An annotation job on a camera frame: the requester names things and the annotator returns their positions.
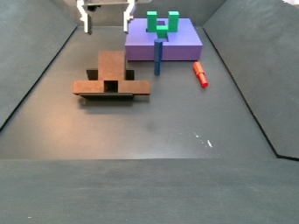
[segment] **purple block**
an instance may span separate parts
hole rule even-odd
[[[169,18],[159,18],[167,24]],[[147,19],[137,18],[126,36],[127,60],[155,60],[155,32],[146,32]],[[169,32],[169,41],[163,42],[163,60],[199,60],[202,40],[189,18],[181,18],[179,31]]]

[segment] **toy block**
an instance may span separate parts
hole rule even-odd
[[[194,72],[201,80],[201,85],[203,88],[206,88],[210,83],[209,83],[209,80],[207,80],[207,77],[206,77],[206,73],[205,73],[205,70],[203,70],[203,67],[202,67],[202,63],[199,61],[194,62],[193,64],[193,68],[194,68]]]
[[[105,92],[105,85],[98,80],[75,80],[73,82],[73,93],[75,95],[97,92]]]
[[[181,18],[179,11],[169,12],[169,32],[178,32],[179,18]]]
[[[159,75],[162,71],[165,41],[157,39],[154,41],[154,74]]]
[[[147,31],[157,32],[157,11],[147,12]]]
[[[101,52],[98,57],[98,79],[119,81],[126,78],[127,59],[125,52]]]
[[[159,18],[167,24],[167,18]],[[202,40],[189,18],[179,19],[178,32],[167,33],[163,42],[163,60],[193,60],[202,56]],[[130,24],[130,33],[126,36],[127,60],[155,60],[155,32],[147,32],[147,19],[137,18]]]
[[[135,71],[127,70],[125,52],[101,52],[99,69],[90,69],[93,80],[75,80],[73,93],[87,98],[93,97],[131,97],[151,94],[151,82],[135,80]]]
[[[145,80],[121,80],[118,83],[119,92],[134,95],[150,95],[151,82]]]
[[[159,39],[167,39],[169,25],[157,26],[157,35]]]

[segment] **small white debris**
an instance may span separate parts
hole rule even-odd
[[[213,145],[211,145],[211,141],[209,140],[209,145],[210,145],[210,147],[213,148]]]

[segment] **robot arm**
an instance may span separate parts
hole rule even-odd
[[[151,3],[153,0],[77,0],[79,13],[82,15],[81,20],[85,23],[85,32],[91,34],[91,16],[87,13],[90,7],[98,7],[105,4],[129,4],[125,11],[125,32],[129,33],[129,23],[134,19],[134,13],[137,10],[137,4]]]

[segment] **gray wall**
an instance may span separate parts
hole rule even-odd
[[[82,25],[77,0],[51,0],[61,9]],[[139,4],[135,17],[145,18],[147,11],[158,11],[161,17],[167,17],[169,11],[179,11],[183,18],[191,18],[194,25],[203,25],[226,0],[154,0],[151,3]],[[107,5],[91,12],[94,25],[123,25],[125,5]]]
[[[277,153],[299,158],[299,10],[229,0],[203,27]]]
[[[75,28],[49,0],[2,2],[0,129]]]

